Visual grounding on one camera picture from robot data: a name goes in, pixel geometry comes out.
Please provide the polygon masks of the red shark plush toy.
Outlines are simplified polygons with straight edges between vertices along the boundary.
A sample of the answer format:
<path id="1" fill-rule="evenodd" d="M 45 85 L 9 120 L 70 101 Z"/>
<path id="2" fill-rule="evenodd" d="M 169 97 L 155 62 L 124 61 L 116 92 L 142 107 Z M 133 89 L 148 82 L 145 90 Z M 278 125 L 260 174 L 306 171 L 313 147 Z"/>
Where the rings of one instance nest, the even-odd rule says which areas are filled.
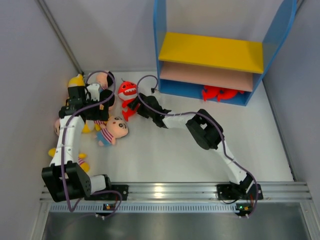
<path id="1" fill-rule="evenodd" d="M 134 110 L 128 108 L 128 104 L 130 104 L 136 97 L 137 97 L 137 91 L 136 91 L 137 85 L 130 81 L 124 81 L 122 79 L 122 83 L 118 88 L 118 98 L 122 101 L 121 107 L 122 107 L 122 116 L 126 122 L 129 121 L 129 117 L 133 116 L 137 110 L 138 105 L 134 108 Z"/>

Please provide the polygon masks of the boy doll striped shirt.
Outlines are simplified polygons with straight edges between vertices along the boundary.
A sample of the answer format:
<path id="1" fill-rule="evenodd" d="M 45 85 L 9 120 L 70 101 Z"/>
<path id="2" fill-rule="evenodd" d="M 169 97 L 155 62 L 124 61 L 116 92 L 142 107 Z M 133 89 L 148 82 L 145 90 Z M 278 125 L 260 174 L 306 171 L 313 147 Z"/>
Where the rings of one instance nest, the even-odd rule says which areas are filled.
<path id="1" fill-rule="evenodd" d="M 98 125 L 99 131 L 95 139 L 100 147 L 109 147 L 116 144 L 117 139 L 125 137 L 129 133 L 126 122 L 119 116 L 111 116 L 106 123 Z"/>

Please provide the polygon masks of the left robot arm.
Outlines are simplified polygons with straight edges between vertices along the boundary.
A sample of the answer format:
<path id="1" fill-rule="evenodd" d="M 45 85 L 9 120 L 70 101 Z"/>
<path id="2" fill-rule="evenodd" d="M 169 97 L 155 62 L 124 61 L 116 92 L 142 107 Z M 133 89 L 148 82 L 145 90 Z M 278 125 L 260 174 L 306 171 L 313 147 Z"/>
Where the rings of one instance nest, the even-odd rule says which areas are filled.
<path id="1" fill-rule="evenodd" d="M 88 198 L 96 193 L 109 199 L 113 187 L 107 175 L 89 176 L 79 164 L 81 135 L 86 121 L 107 121 L 114 92 L 96 83 L 68 88 L 68 99 L 58 112 L 59 137 L 51 163 L 42 179 L 55 202 Z"/>

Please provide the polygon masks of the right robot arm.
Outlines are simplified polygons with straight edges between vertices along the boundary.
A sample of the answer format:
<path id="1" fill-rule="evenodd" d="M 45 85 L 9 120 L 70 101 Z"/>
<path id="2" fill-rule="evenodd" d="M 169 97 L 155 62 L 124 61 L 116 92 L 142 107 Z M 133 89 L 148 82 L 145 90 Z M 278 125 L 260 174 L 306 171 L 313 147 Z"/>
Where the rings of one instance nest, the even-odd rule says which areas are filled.
<path id="1" fill-rule="evenodd" d="M 227 146 L 223 128 L 206 110 L 173 113 L 162 108 L 154 96 L 142 93 L 127 106 L 136 110 L 140 116 L 151 118 L 160 128 L 188 130 L 202 149 L 219 155 L 218 160 L 229 179 L 229 183 L 216 185 L 219 200 L 263 199 L 261 186 L 251 173 L 237 163 Z"/>

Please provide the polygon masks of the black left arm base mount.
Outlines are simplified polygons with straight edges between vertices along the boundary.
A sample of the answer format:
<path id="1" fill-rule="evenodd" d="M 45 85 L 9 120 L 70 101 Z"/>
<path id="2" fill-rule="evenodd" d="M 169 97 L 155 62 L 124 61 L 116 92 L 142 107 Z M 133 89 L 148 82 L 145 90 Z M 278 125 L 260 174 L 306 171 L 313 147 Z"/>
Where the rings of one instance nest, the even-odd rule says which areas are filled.
<path id="1" fill-rule="evenodd" d="M 85 197 L 86 201 L 123 201 L 128 198 L 129 186 L 127 184 L 112 184 L 106 174 L 90 177 L 91 193 Z"/>

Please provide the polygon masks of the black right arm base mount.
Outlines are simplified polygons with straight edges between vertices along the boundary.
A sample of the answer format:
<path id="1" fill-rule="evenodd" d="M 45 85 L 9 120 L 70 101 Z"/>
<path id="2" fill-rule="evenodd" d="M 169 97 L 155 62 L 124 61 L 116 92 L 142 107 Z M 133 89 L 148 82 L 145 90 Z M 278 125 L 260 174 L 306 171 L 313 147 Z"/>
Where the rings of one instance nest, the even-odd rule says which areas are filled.
<path id="1" fill-rule="evenodd" d="M 258 197 L 258 200 L 263 200 L 263 193 L 261 185 L 256 185 L 253 177 L 246 173 L 243 181 L 240 181 L 240 184 L 235 183 L 225 183 L 218 184 L 217 189 L 217 198 L 219 200 L 251 200 Z"/>

